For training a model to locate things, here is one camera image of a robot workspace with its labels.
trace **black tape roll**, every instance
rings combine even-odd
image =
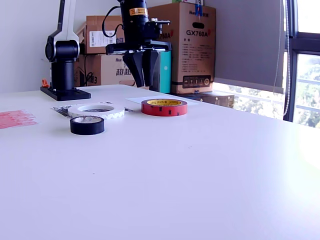
[[[70,120],[71,133],[96,135],[105,131],[105,120],[97,116],[78,116]]]

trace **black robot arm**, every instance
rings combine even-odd
[[[60,0],[57,30],[45,46],[51,62],[50,87],[41,90],[57,101],[91,98],[90,93],[74,87],[74,65],[80,53],[79,37],[74,33],[76,0]]]
[[[171,51],[170,42],[157,41],[162,25],[170,21],[149,20],[146,0],[118,0],[125,42],[106,46],[106,54],[124,54],[137,87],[152,86],[159,52]]]

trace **window frame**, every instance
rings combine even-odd
[[[283,120],[288,122],[294,121],[294,114],[296,108],[296,90],[298,80],[298,54],[317,55],[320,56],[320,33],[299,32],[298,25],[298,0],[288,1],[288,34],[286,34],[285,49],[290,53],[290,89],[289,85],[286,85],[285,90],[285,103],[288,104],[287,114]],[[287,40],[289,37],[290,48],[288,49]]]

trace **red tape roll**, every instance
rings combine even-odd
[[[176,117],[188,112],[188,103],[176,99],[150,99],[141,103],[144,114],[157,117]]]

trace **tape roll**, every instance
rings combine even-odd
[[[125,108],[108,103],[81,104],[70,107],[68,115],[71,118],[93,116],[110,120],[123,117],[125,115]]]
[[[144,114],[157,117],[175,117],[188,112],[188,103],[176,99],[150,99],[141,103]]]
[[[105,131],[105,120],[97,116],[78,116],[70,120],[71,133],[96,135]]]

